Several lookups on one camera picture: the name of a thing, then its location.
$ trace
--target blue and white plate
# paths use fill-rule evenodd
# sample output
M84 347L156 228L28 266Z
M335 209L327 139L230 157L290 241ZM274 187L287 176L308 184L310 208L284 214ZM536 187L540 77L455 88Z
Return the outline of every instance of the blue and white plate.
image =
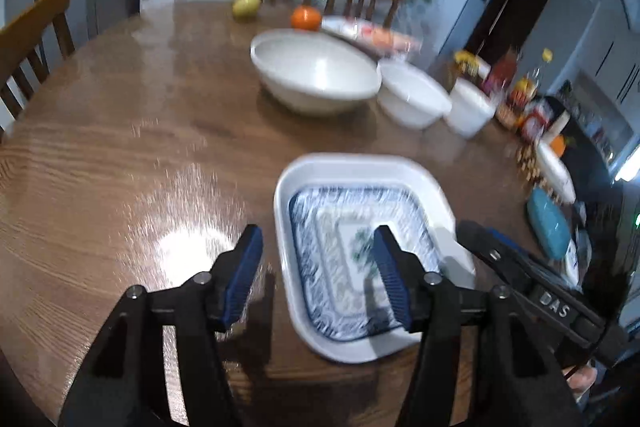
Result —
M424 269L439 271L427 219L407 188L306 187L289 203L298 270L309 318L333 341L354 341L399 327L371 247L388 225Z
M473 287L473 260L455 241L438 182L398 156L312 154L281 174L273 198L291 321L331 360L362 363L420 341L398 327L370 257L373 230L388 225L427 270Z

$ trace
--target white cabinet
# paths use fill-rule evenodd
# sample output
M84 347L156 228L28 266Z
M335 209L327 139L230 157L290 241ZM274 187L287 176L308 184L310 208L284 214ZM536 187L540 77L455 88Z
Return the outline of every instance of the white cabinet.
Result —
M606 60L598 68L595 81L612 102L621 103L625 90L638 73L638 44L635 39L623 36L613 42Z
M635 133L640 134L640 74L635 73L633 79L622 91L620 109Z
M580 49L580 69L595 78L613 51L614 42L628 33L626 21L602 6L596 8L593 23Z

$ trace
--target teal container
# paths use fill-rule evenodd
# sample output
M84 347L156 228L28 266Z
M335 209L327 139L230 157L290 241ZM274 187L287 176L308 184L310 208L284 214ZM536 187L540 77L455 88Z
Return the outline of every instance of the teal container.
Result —
M549 259L561 261L571 242L569 225L562 211L539 187L533 189L527 201L529 222Z

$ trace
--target orange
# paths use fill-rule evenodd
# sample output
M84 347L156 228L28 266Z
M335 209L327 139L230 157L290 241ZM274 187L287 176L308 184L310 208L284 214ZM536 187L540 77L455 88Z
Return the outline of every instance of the orange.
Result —
M291 15L291 27L297 30L318 31L322 15L311 6L298 6Z
M556 136L553 140L551 140L551 143L549 144L549 147L551 147L551 150L554 153L556 153L556 156L561 158L562 155L564 154L564 150L566 149L566 143L564 142L564 136L562 136L561 134Z

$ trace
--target white bowl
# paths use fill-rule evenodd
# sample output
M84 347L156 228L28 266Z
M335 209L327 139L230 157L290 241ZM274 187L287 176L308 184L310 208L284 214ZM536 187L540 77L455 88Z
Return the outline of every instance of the white bowl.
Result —
M444 120L456 133L471 138L494 117L495 104L468 80L459 78L451 91L451 112Z
M476 269L471 254L455 242L455 218L438 182L420 165L398 156L310 154L294 160L280 175L273 197L278 252L287 306L293 327L317 353L337 362L363 363L385 357L420 341L420 333L402 328L362 339L338 342L312 324L303 294L289 203L302 188L314 185L383 186L409 190L433 232L441 266L453 284L474 288Z
M575 203L574 181L562 160L556 156L553 149L544 143L539 142L536 147L536 163L540 172L555 190L562 200L562 203Z
M316 32L264 32L251 42L251 60L269 92L303 114L349 110L374 97L382 83L367 55Z
M378 71L382 75L378 103L399 124L425 129L451 111L447 91L418 68L383 59L378 63Z

